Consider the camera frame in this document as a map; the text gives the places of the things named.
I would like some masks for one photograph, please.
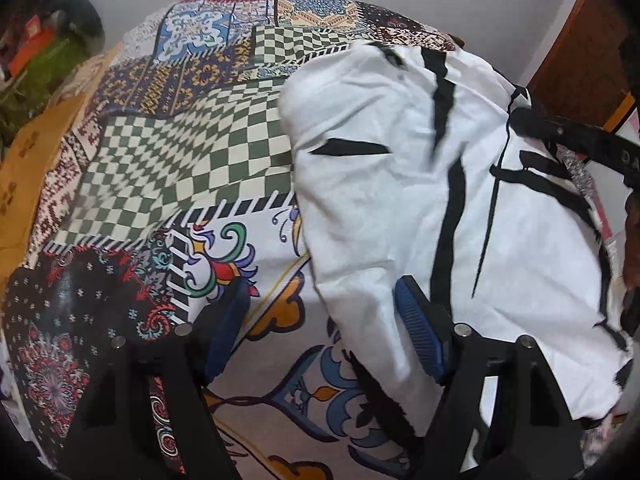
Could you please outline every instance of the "blue handle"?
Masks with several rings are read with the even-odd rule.
[[[209,344],[209,354],[207,355],[207,364],[204,370],[207,381],[211,382],[225,369],[250,303],[249,284],[247,280],[242,279],[242,283],[239,284],[238,290],[236,290],[228,304],[209,307],[224,308],[225,311]]]
[[[442,342],[424,315],[417,298],[402,278],[396,282],[394,301],[411,342],[414,344],[422,368],[427,375],[440,383],[447,373]]]

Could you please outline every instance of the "white fabric with black stripes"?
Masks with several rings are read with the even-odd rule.
[[[440,390],[392,298],[412,274],[455,322],[535,337],[574,418],[602,418],[628,337],[581,197],[540,142],[508,127],[526,90],[464,50],[393,51],[402,63],[370,44],[311,60],[279,101],[316,287],[347,349],[424,434]]]

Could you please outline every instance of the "blue and white motif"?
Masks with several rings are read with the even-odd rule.
[[[316,16],[325,18],[331,14],[346,14],[347,0],[289,0],[295,3],[296,11],[309,10]]]
[[[187,2],[177,4],[160,28],[156,59],[176,62],[215,48],[224,48],[229,35],[232,6],[225,2]]]

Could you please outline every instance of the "white cloth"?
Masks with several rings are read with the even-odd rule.
[[[466,193],[453,239],[454,321],[507,341],[532,335],[573,417],[602,418],[620,396],[614,378],[629,355],[594,328],[604,318],[598,311],[598,245],[576,213],[523,184],[501,182],[474,293],[494,192],[491,166],[500,166],[503,150],[501,167],[508,170],[523,169],[521,150],[552,158],[537,141],[513,131],[508,138],[516,89],[484,60],[449,52],[446,79],[455,84],[454,104],[432,158],[438,80],[425,68],[420,48],[398,46],[394,52],[404,67],[366,44],[318,57],[291,76],[279,101],[316,288],[344,345],[423,435],[439,388],[418,362],[392,289],[412,274],[430,297],[449,169],[461,157]],[[513,103],[528,105],[523,96]],[[330,138],[382,144],[390,153],[311,153]],[[570,181],[562,186],[575,192]],[[619,308],[609,305],[613,330],[620,330]],[[494,398],[495,381],[487,380],[485,420]]]

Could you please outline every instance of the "black floral fabric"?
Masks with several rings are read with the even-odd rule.
[[[424,27],[420,23],[392,10],[363,2],[356,2],[356,4],[358,6],[359,18],[367,25],[374,27],[404,28],[412,32],[424,31]]]
[[[76,246],[13,273],[7,346],[33,431],[54,463],[111,339],[156,339],[174,325],[170,263],[160,231],[135,254]]]

